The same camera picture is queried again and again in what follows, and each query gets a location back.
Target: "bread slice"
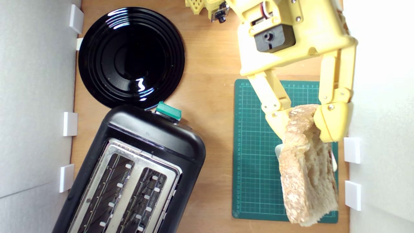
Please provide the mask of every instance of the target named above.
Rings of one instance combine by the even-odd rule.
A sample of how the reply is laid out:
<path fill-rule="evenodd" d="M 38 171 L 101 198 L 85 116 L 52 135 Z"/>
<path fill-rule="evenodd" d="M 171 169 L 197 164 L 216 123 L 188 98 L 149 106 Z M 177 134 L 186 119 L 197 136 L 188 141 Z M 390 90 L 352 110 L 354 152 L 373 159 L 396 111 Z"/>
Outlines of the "bread slice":
<path fill-rule="evenodd" d="M 330 143 L 319 138 L 313 115 L 317 104 L 299 105 L 289 113 L 279 156 L 286 214 L 291 223 L 311 226 L 338 208 Z"/>

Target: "white wall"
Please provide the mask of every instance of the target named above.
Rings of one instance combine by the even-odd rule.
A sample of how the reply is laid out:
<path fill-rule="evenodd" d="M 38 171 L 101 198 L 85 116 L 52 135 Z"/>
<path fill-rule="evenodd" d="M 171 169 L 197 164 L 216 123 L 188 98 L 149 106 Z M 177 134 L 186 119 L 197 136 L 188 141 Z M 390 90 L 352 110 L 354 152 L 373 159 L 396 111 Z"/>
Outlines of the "white wall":
<path fill-rule="evenodd" d="M 67 196 L 63 112 L 73 111 L 80 0 L 0 2 L 0 233 L 50 232 Z"/>
<path fill-rule="evenodd" d="M 362 211 L 351 210 L 351 233 L 414 232 L 414 44 L 411 1 L 344 0 L 359 40 L 350 137 L 362 139 Z"/>

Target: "cutting mat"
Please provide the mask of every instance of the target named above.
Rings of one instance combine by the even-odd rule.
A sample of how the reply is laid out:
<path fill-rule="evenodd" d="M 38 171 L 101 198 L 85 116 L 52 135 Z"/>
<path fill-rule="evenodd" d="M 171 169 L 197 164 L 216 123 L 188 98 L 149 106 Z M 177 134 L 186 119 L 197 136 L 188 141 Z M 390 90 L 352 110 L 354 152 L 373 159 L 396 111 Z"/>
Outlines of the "cutting mat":
<path fill-rule="evenodd" d="M 319 82 L 282 81 L 292 106 L 320 104 Z M 234 218 L 289 221 L 283 205 L 279 164 L 274 153 L 282 141 L 266 122 L 260 101 L 247 79 L 234 85 L 233 204 Z M 338 144 L 333 143 L 338 161 Z M 335 173 L 338 183 L 338 171 Z M 337 223 L 338 212 L 320 223 Z"/>

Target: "black round plate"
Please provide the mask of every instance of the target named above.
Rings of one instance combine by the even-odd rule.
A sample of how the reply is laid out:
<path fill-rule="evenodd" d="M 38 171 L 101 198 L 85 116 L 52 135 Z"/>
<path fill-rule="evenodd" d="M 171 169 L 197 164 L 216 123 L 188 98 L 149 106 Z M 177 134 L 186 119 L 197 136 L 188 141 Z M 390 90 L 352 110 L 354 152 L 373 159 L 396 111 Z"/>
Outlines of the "black round plate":
<path fill-rule="evenodd" d="M 184 45 L 163 15 L 141 7 L 114 10 L 97 20 L 79 50 L 79 72 L 91 95 L 113 108 L 156 106 L 184 71 Z"/>

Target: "wooden table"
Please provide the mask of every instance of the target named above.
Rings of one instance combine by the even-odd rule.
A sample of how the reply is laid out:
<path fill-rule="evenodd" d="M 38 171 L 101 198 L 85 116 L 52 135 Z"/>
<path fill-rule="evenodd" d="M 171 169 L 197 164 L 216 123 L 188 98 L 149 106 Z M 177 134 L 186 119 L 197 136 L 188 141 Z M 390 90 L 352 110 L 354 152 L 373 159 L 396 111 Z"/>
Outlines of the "wooden table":
<path fill-rule="evenodd" d="M 184 120 L 203 139 L 207 155 L 204 166 L 181 220 L 179 233 L 266 233 L 266 232 L 349 232 L 349 209 L 344 204 L 344 180 L 348 168 L 339 153 L 339 223 L 302 228 L 288 222 L 234 219 L 231 216 L 233 92 L 239 74 L 237 42 L 239 19 L 230 12 L 223 24 L 210 23 L 207 11 L 194 15 L 184 0 L 83 0 L 83 33 L 102 15 L 121 7 L 146 7 L 168 17 L 182 34 L 186 64 L 182 81 L 165 101 L 183 111 Z M 314 58 L 278 69 L 285 80 L 318 80 L 320 59 Z M 75 112 L 78 135 L 73 138 L 72 163 L 75 175 L 109 108 L 85 89 L 77 70 Z"/>

